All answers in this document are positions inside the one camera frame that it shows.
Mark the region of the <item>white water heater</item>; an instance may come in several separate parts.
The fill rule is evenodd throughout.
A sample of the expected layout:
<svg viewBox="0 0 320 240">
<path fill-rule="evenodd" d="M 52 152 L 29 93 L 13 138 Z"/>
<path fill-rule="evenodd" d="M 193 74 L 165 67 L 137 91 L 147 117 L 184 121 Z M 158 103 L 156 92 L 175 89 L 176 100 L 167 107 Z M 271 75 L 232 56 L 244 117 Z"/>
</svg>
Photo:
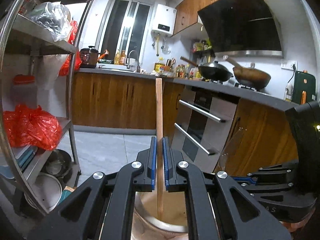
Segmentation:
<svg viewBox="0 0 320 240">
<path fill-rule="evenodd" d="M 175 8 L 157 4 L 151 31 L 171 37 L 174 32 L 176 14 L 177 10 Z"/>
</svg>

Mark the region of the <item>white ceramic double-cup holder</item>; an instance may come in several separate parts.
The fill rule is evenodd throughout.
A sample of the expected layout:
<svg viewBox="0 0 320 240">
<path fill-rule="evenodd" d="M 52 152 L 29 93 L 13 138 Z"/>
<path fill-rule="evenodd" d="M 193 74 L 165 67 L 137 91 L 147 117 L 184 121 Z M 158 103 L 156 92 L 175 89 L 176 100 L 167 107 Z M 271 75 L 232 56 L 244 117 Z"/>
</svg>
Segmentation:
<svg viewBox="0 0 320 240">
<path fill-rule="evenodd" d="M 136 193 L 131 239 L 188 239 L 184 193 L 163 192 L 162 217 L 156 191 Z"/>
</svg>

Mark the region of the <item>yellow oil bottle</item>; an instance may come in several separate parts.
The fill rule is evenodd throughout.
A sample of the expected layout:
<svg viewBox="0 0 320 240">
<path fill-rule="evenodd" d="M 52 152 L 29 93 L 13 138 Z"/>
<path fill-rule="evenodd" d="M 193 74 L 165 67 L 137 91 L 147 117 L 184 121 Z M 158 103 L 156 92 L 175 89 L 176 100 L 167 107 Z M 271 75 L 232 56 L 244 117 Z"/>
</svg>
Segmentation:
<svg viewBox="0 0 320 240">
<path fill-rule="evenodd" d="M 115 57 L 114 57 L 114 64 L 118 65 L 120 62 L 120 58 L 121 58 L 121 52 L 119 50 L 117 50 Z"/>
</svg>

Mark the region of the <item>chrome sink faucet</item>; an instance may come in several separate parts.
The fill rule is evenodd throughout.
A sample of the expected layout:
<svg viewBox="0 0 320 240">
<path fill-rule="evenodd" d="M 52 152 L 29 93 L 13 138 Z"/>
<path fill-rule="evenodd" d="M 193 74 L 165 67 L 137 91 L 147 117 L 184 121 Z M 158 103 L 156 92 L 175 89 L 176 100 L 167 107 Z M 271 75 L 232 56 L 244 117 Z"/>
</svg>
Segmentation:
<svg viewBox="0 0 320 240">
<path fill-rule="evenodd" d="M 128 68 L 132 72 L 140 73 L 141 67 L 139 63 L 139 53 L 136 50 L 131 50 L 127 57 Z"/>
</svg>

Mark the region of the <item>dark electric cooker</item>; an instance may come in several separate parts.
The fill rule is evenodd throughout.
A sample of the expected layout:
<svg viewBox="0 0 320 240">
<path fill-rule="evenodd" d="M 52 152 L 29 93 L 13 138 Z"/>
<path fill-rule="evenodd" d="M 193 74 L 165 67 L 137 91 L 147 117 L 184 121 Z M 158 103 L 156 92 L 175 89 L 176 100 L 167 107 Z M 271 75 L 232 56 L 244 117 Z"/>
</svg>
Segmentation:
<svg viewBox="0 0 320 240">
<path fill-rule="evenodd" d="M 97 65 L 98 56 L 99 51 L 95 48 L 95 46 L 82 48 L 80 50 L 80 68 L 95 68 Z"/>
</svg>

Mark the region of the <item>wooden chopstick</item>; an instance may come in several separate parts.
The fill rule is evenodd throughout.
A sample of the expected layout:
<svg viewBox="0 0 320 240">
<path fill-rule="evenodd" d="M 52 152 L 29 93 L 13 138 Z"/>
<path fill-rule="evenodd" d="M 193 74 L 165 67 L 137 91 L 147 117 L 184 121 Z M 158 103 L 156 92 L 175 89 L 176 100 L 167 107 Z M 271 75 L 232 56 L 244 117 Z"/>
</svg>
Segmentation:
<svg viewBox="0 0 320 240">
<path fill-rule="evenodd" d="M 163 191 L 164 191 L 164 168 L 163 168 L 163 153 L 162 153 L 162 138 L 163 138 L 163 87 L 162 79 L 155 80 L 156 91 L 156 137 L 157 137 L 157 218 L 163 220 Z"/>
</svg>

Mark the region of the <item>clear plastic bag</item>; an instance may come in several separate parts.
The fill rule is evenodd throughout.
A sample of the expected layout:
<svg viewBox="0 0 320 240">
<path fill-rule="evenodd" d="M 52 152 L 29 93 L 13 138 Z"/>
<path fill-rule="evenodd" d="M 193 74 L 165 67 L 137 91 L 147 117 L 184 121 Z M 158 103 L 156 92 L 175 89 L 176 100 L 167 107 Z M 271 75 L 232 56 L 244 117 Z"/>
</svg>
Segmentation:
<svg viewBox="0 0 320 240">
<path fill-rule="evenodd" d="M 71 13 L 61 2 L 45 2 L 28 12 L 26 18 L 47 29 L 54 42 L 67 40 L 71 32 Z"/>
</svg>

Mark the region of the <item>green cutting board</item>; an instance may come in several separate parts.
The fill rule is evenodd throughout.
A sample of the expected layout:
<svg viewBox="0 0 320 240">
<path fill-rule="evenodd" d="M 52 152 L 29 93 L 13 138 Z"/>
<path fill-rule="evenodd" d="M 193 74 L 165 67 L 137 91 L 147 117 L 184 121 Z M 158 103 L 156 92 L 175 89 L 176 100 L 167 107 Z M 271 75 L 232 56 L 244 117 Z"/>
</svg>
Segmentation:
<svg viewBox="0 0 320 240">
<path fill-rule="evenodd" d="M 316 100 L 316 78 L 306 70 L 296 71 L 292 102 L 299 105 Z"/>
</svg>

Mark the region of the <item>stainless built-in oven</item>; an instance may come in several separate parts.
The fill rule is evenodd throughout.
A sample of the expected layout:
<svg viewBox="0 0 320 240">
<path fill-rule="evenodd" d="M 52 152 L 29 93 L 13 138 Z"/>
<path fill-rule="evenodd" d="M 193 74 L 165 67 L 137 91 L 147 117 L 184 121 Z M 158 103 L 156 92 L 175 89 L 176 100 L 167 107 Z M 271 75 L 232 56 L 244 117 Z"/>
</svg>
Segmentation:
<svg viewBox="0 0 320 240">
<path fill-rule="evenodd" d="M 180 151 L 186 161 L 212 173 L 229 136 L 238 102 L 231 95 L 185 87 L 177 100 L 171 147 Z"/>
</svg>

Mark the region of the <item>kitchen window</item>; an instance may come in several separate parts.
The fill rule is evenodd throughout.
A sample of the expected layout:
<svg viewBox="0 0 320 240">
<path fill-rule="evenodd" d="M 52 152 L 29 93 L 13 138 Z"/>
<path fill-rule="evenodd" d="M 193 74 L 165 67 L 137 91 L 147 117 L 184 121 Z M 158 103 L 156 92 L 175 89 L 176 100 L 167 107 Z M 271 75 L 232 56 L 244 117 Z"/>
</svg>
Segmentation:
<svg viewBox="0 0 320 240">
<path fill-rule="evenodd" d="M 136 50 L 139 61 L 143 61 L 152 10 L 152 5 L 138 0 L 111 0 L 96 42 L 104 60 L 114 61 L 117 50 L 121 52 L 121 57 Z"/>
</svg>

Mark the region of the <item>wooden kitchen base cabinets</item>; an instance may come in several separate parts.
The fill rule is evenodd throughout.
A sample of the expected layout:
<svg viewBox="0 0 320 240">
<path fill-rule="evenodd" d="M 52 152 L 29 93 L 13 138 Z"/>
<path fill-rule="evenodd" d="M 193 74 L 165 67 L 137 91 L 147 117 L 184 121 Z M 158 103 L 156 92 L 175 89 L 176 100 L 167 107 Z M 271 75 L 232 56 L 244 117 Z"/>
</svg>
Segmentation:
<svg viewBox="0 0 320 240">
<path fill-rule="evenodd" d="M 155 78 L 131 74 L 76 73 L 72 85 L 72 119 L 93 131 L 146 132 L 156 129 Z M 297 159 L 296 143 L 285 111 L 292 103 L 216 83 L 164 78 L 163 134 L 170 144 L 175 133 L 177 100 L 185 87 L 237 97 L 234 120 L 216 168 L 245 176 L 260 167 Z"/>
</svg>

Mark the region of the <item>black wok on stove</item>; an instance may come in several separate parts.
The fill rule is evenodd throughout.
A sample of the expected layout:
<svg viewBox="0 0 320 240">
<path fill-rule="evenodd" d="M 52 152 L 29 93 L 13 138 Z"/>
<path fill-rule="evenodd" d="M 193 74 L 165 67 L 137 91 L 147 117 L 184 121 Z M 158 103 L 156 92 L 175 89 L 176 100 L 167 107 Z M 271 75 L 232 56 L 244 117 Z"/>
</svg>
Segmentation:
<svg viewBox="0 0 320 240">
<path fill-rule="evenodd" d="M 231 77 L 233 77 L 233 74 L 225 66 L 219 64 L 217 61 L 197 64 L 183 56 L 181 56 L 180 59 L 193 65 L 194 67 L 197 67 L 201 76 L 205 79 L 217 82 L 226 82 Z"/>
</svg>

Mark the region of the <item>stainless steel shelf rack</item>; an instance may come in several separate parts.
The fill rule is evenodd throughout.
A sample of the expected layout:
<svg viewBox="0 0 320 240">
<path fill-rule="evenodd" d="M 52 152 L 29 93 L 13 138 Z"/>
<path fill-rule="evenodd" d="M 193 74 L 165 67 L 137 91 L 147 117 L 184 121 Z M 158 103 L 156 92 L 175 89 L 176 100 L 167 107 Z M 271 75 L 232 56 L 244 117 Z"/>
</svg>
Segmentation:
<svg viewBox="0 0 320 240">
<path fill-rule="evenodd" d="M 57 117 L 62 127 L 61 139 L 66 134 L 70 139 L 72 162 L 64 175 L 67 185 L 74 186 L 81 170 L 72 122 L 72 82 L 80 53 L 80 36 L 93 1 L 4 0 L 1 3 L 1 177 L 42 214 L 52 211 L 62 193 L 56 178 L 51 178 L 48 186 L 43 184 L 46 176 L 42 169 L 56 148 L 11 147 L 3 113 L 25 104 L 29 108 L 41 106 Z M 45 2 L 61 2 L 69 9 L 72 29 L 66 41 L 54 42 L 47 29 L 26 18 L 28 12 Z"/>
</svg>

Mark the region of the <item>black range hood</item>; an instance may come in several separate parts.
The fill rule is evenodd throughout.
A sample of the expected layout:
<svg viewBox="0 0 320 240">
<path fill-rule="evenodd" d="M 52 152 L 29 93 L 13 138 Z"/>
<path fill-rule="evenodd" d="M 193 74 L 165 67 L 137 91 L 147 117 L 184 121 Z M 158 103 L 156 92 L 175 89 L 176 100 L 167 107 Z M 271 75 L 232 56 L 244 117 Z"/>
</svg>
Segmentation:
<svg viewBox="0 0 320 240">
<path fill-rule="evenodd" d="M 282 57 L 280 25 L 264 0 L 226 0 L 198 12 L 217 57 Z"/>
</svg>

